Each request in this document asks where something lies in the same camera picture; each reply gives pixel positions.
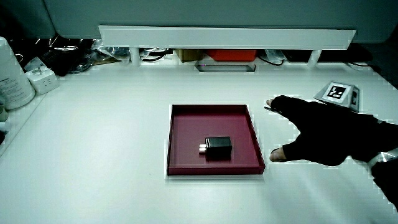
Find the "white bottle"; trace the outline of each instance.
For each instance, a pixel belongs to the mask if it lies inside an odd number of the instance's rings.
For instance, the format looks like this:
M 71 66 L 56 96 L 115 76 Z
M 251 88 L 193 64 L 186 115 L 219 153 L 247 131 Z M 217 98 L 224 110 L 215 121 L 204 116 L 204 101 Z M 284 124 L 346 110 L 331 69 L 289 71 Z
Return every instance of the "white bottle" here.
M 0 37 L 0 96 L 6 100 L 7 110 L 24 106 L 35 96 L 35 90 L 3 37 Z

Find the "power adapter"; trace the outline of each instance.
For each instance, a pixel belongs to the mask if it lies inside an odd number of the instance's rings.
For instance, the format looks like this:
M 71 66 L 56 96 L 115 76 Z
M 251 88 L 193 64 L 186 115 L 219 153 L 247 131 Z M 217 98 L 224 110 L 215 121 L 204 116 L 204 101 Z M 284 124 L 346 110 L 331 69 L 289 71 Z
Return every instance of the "power adapter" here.
M 37 94 L 47 93 L 60 86 L 57 76 L 46 66 L 35 68 L 26 73 Z

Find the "red tray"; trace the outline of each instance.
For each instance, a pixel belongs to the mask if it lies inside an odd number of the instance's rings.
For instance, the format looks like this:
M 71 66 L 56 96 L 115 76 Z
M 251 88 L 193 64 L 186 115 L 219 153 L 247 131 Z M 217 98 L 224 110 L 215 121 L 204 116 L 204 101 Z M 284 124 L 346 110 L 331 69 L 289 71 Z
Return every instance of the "red tray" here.
M 199 154 L 206 137 L 229 136 L 230 160 Z M 262 174 L 261 150 L 246 105 L 173 105 L 167 175 Z

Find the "white table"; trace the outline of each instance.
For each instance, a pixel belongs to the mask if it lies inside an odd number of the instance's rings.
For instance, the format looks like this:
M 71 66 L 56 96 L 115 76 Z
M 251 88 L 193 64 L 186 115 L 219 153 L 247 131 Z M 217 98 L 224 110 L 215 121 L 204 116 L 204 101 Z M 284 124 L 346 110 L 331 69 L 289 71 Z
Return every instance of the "white table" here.
M 378 74 L 258 61 L 255 73 L 200 73 L 171 57 L 67 75 L 10 111 L 27 121 L 3 143 L 0 223 L 396 223 L 394 206 L 350 158 L 338 167 L 268 160 L 299 131 L 264 101 L 312 100 L 330 80 L 357 85 L 361 112 L 397 124 L 398 91 Z M 264 174 L 167 177 L 172 104 L 247 104 Z

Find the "hand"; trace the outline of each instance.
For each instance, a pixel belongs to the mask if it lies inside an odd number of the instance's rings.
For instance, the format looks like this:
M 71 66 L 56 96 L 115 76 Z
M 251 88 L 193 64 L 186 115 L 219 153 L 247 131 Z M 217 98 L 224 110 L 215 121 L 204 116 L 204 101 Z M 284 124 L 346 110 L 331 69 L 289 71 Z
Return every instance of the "hand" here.
M 328 166 L 347 156 L 368 162 L 380 151 L 398 146 L 398 126 L 335 105 L 278 96 L 267 104 L 300 131 L 297 139 L 271 152 L 272 162 L 306 159 Z

